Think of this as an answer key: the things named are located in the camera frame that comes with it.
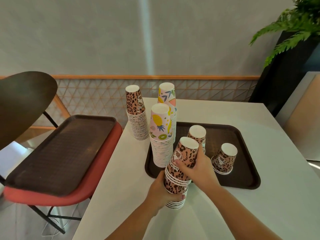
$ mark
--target red chair seat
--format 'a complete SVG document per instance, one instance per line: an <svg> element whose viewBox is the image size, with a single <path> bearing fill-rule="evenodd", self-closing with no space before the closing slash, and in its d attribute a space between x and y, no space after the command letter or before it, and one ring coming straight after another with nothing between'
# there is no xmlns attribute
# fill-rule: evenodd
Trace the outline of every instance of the red chair seat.
<svg viewBox="0 0 320 240"><path fill-rule="evenodd" d="M121 134L122 127L116 122L78 188L71 194L57 197L6 186L3 191L5 198L11 202L33 206L70 206L86 200L98 186Z"/></svg>

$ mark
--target chair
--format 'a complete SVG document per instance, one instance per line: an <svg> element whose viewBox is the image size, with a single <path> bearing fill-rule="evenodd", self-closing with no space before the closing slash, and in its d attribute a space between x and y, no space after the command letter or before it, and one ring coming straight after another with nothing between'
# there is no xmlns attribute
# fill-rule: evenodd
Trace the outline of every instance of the chair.
<svg viewBox="0 0 320 240"><path fill-rule="evenodd" d="M8 95L4 95L8 93L8 90L11 92L9 98ZM53 100L56 91L57 83L54 78L43 72L22 72L0 80L0 105L4 107L3 111L0 111L2 122L0 131L4 132L0 134L0 150L11 141L14 141L38 119ZM49 120L57 128L58 125L54 123L52 118L48 114L46 116L50 118ZM116 122L80 184L72 193L58 197L5 186L3 191L5 198L11 202L28 205L50 225L64 234L65 231L50 218L69 220L81 220L81 218L52 215L52 209L56 206L74 205L92 197L121 134L122 127ZM3 177L0 179L1 183L5 185L5 179ZM36 206L51 206L51 208L46 215Z"/></svg>

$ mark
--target black planter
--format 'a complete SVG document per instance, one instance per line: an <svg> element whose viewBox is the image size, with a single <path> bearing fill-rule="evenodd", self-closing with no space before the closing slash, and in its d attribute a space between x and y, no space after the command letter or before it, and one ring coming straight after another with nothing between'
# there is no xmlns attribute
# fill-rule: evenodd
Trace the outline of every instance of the black planter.
<svg viewBox="0 0 320 240"><path fill-rule="evenodd" d="M282 32L277 44L293 34ZM265 104L275 117L305 76L307 71L303 67L318 43L318 37L310 37L299 42L295 48L277 55L263 70L249 102Z"/></svg>

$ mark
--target gray wall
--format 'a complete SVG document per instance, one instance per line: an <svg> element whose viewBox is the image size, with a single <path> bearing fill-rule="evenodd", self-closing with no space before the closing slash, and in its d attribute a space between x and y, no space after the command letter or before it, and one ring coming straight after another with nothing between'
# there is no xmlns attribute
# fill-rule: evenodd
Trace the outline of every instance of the gray wall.
<svg viewBox="0 0 320 240"><path fill-rule="evenodd" d="M260 75L291 0L0 0L0 75Z"/></svg>

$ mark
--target cable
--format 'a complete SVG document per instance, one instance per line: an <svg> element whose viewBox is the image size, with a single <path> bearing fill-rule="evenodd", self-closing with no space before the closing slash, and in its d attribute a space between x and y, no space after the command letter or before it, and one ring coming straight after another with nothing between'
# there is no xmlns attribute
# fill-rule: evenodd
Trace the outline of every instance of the cable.
<svg viewBox="0 0 320 240"><path fill-rule="evenodd" d="M79 203L75 206L75 208L74 208L74 210L73 210L73 212L72 212L72 215L71 215L71 217L73 217L73 214L74 214L74 212L76 211L76 209L78 208L78 205L79 205ZM54 221L54 222L56 222L56 224L59 226L59 222L58 222L58 220L56 219L56 218L51 218L51 220L52 221ZM66 224L64 224L64 226L62 227L62 229L64 229L65 228L65 226L69 223L71 221L71 219L66 223ZM57 229L55 229L54 230L54 233L52 234L52 235L43 235L43 231L45 230L45 228L47 227L47 225L48 225L49 223L47 222L47 224L44 226L44 228L43 228L43 230L42 230L42 233L41 233L41 237L51 237L51 240L54 238L54 236L56 236L56 235L58 235L60 232L58 231L57 233L56 233L56 231L57 231Z"/></svg>

